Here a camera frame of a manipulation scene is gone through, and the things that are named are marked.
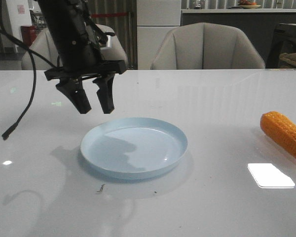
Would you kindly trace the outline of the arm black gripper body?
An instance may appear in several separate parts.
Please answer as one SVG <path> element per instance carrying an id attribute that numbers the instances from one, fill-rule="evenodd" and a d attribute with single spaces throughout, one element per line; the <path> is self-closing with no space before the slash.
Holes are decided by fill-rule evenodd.
<path id="1" fill-rule="evenodd" d="M 122 74 L 127 70 L 127 56 L 118 37 L 108 37 L 103 46 L 90 43 L 81 48 L 71 45 L 59 52 L 61 67 L 45 71 L 48 80 L 60 78 L 91 78 L 100 74 Z"/>

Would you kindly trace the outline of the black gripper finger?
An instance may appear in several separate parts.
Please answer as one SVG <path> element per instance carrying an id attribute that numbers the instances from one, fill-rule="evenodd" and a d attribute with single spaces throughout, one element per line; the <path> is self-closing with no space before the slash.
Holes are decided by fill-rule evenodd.
<path id="1" fill-rule="evenodd" d="M 93 80 L 98 86 L 97 96 L 104 114 L 110 114 L 114 110 L 113 86 L 114 74 L 102 74 Z"/>
<path id="2" fill-rule="evenodd" d="M 71 101 L 80 114 L 86 114 L 91 110 L 81 81 L 61 80 L 56 84 L 56 89 Z"/>

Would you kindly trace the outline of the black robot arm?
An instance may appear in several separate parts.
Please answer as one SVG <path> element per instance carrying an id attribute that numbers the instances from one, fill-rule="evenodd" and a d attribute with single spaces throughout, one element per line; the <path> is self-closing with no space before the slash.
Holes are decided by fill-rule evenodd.
<path id="1" fill-rule="evenodd" d="M 40 0 L 62 66 L 45 71 L 48 80 L 58 79 L 56 88 L 81 113 L 91 110 L 82 82 L 92 79 L 105 114 L 114 110 L 112 85 L 115 74 L 126 71 L 124 60 L 108 60 L 101 46 L 113 32 L 103 32 L 91 19 L 85 0 Z"/>

